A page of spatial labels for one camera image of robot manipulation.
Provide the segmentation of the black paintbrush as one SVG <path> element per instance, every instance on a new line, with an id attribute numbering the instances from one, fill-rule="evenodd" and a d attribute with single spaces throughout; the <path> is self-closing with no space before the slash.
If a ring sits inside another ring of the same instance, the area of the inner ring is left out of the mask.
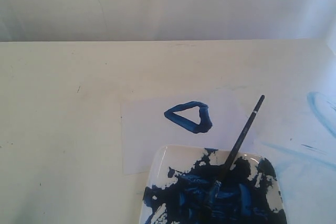
<path id="1" fill-rule="evenodd" d="M 218 174 L 218 177 L 217 179 L 214 181 L 211 189 L 209 190 L 209 192 L 207 193 L 205 199 L 204 199 L 204 202 L 203 202 L 203 205 L 202 205 L 202 210 L 203 211 L 211 211 L 212 209 L 212 205 L 214 204 L 214 201 L 217 197 L 217 194 L 219 192 L 219 189 L 222 185 L 222 183 L 224 182 L 225 178 L 227 177 L 227 174 L 241 148 L 241 145 L 242 143 L 244 142 L 245 140 L 245 137 L 248 133 L 248 131 L 250 130 L 250 127 L 263 103 L 265 99 L 265 96 L 262 94 L 257 102 L 257 104 L 255 105 L 251 115 L 249 116 L 246 124 L 244 125 L 237 141 L 235 142 L 232 150 L 230 151 L 225 163 L 224 163 L 224 166 L 223 166 L 223 169 L 220 171 L 220 173 Z"/>

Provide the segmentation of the white paper sheet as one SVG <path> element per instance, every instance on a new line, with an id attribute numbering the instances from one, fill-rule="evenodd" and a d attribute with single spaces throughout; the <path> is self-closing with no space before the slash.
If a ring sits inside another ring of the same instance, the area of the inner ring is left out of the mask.
<path id="1" fill-rule="evenodd" d="M 227 89 L 169 95 L 126 103 L 121 108 L 123 172 L 147 172 L 166 145 L 231 150 L 259 95 L 248 108 Z"/>

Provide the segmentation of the white plate with blue paint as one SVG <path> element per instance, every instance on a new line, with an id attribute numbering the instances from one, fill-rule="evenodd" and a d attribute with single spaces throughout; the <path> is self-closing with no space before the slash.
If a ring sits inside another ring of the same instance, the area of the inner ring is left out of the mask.
<path id="1" fill-rule="evenodd" d="M 204 197 L 228 151 L 168 145 L 157 151 L 142 199 L 140 223 L 199 223 Z M 275 170 L 258 155 L 239 153 L 207 223 L 286 223 Z"/>

